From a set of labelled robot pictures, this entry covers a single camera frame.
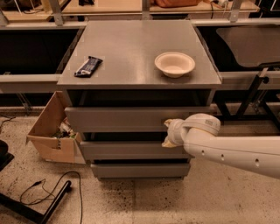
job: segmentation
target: cardboard box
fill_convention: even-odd
[[[67,117],[64,112],[67,106],[62,92],[55,92],[28,133],[27,139],[47,161],[85,164],[79,147],[81,142],[79,133],[75,139],[52,137]]]

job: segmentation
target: gray countertop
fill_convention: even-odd
[[[173,79],[159,71],[160,53],[191,56],[196,67]],[[103,60],[91,78],[74,72],[93,56]],[[215,88],[221,84],[210,59],[187,20],[90,21],[59,79],[59,89]]]

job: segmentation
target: brown leather object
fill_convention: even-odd
[[[197,5],[200,0],[150,0],[150,2],[162,8],[172,8],[194,6]]]

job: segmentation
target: office chair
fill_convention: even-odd
[[[0,140],[0,171],[14,158],[8,152],[8,144],[2,140]],[[48,207],[44,214],[38,213],[37,211],[25,206],[24,204],[20,203],[19,201],[15,201],[3,194],[0,193],[0,205],[3,205],[10,210],[14,211],[17,214],[20,214],[27,218],[30,221],[35,223],[47,223],[51,215],[53,214],[56,206],[62,200],[64,194],[71,190],[71,181],[67,181],[63,187],[60,189],[57,196],[54,198],[52,204]]]

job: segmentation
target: floor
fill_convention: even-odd
[[[279,223],[280,181],[202,159],[193,159],[184,179],[96,179],[86,164],[46,162],[26,134],[35,115],[17,116],[5,122],[0,134],[15,158],[0,172],[0,193],[19,200],[25,189],[45,179],[51,191],[62,174],[76,171],[81,176],[82,223]],[[225,122],[223,136],[277,134],[271,122]],[[48,223],[80,223],[79,179],[70,179],[72,191],[60,202]],[[24,195],[25,202],[46,196],[41,185]],[[43,213],[50,201],[33,209]],[[0,206],[0,223],[31,223]]]

